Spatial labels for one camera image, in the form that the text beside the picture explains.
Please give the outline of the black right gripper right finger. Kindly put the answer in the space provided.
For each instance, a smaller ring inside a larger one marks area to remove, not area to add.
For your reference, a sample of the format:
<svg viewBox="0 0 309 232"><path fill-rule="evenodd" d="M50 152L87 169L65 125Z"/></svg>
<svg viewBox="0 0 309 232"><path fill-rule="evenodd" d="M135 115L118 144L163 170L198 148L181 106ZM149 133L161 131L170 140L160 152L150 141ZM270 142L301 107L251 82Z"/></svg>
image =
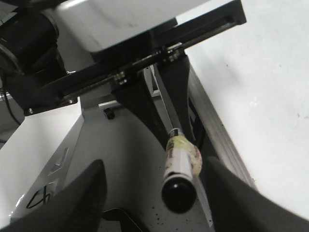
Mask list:
<svg viewBox="0 0 309 232"><path fill-rule="evenodd" d="M280 207L208 157L206 192L217 232L307 232L309 222Z"/></svg>

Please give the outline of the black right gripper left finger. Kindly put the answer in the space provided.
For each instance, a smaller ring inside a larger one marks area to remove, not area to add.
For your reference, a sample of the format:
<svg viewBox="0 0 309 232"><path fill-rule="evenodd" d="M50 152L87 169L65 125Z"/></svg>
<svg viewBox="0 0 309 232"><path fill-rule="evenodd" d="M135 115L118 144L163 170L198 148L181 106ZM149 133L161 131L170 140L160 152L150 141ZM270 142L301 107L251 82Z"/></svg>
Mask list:
<svg viewBox="0 0 309 232"><path fill-rule="evenodd" d="M93 161L47 204L14 221L3 232L96 232L107 197L104 163Z"/></svg>

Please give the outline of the black right gripper finger opposite arm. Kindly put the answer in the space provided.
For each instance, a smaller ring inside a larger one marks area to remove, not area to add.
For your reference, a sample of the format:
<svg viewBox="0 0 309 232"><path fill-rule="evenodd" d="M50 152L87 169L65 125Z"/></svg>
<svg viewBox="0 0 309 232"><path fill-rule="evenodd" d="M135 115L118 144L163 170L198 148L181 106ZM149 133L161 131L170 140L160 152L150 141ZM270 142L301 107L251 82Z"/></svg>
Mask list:
<svg viewBox="0 0 309 232"><path fill-rule="evenodd" d="M160 62L154 72L173 128L181 129L186 138L193 142L188 109L188 56L184 54L173 62Z"/></svg>

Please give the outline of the black left gripper finger opposite arm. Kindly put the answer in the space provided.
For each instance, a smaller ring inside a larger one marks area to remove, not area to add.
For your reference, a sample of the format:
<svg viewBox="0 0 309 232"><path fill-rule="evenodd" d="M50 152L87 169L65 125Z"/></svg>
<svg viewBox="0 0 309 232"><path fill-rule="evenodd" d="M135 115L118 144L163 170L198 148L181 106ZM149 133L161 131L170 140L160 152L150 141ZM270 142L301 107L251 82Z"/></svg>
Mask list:
<svg viewBox="0 0 309 232"><path fill-rule="evenodd" d="M112 90L112 95L149 129L163 148L166 148L168 132L144 79L118 86Z"/></svg>

